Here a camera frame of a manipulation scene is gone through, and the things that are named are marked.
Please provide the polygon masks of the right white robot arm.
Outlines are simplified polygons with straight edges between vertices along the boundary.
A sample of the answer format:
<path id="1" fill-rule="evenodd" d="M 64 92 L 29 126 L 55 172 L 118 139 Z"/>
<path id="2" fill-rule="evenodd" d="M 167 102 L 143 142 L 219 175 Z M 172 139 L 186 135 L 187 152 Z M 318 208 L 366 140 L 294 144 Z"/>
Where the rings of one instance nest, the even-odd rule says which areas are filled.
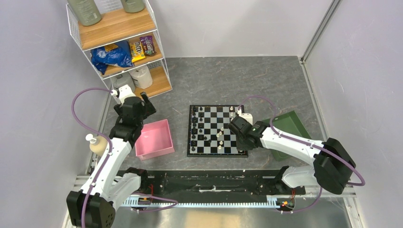
<path id="1" fill-rule="evenodd" d="M 356 164 L 338 140 L 307 139 L 282 131 L 272 123 L 251 121 L 250 114 L 239 112 L 228 124 L 228 129 L 236 136 L 238 150 L 276 150 L 307 164 L 285 168 L 274 181 L 274 188 L 279 194 L 287 194 L 296 187 L 318 185 L 340 195 L 350 184 Z"/>

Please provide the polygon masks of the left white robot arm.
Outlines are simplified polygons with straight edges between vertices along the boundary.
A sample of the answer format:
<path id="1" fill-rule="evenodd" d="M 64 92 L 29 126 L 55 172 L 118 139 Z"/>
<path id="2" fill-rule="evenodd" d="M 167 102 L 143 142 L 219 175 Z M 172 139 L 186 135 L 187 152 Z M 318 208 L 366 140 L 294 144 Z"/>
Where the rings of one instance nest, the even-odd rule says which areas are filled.
<path id="1" fill-rule="evenodd" d="M 114 182 L 119 168 L 141 136 L 144 120 L 156 113 L 146 92 L 139 96 L 128 94 L 115 106 L 118 118 L 106 139 L 103 155 L 80 190 L 67 196 L 67 210 L 73 226 L 81 228 L 109 228 L 124 201 L 134 192 L 148 191 L 146 170 L 127 171 Z"/>

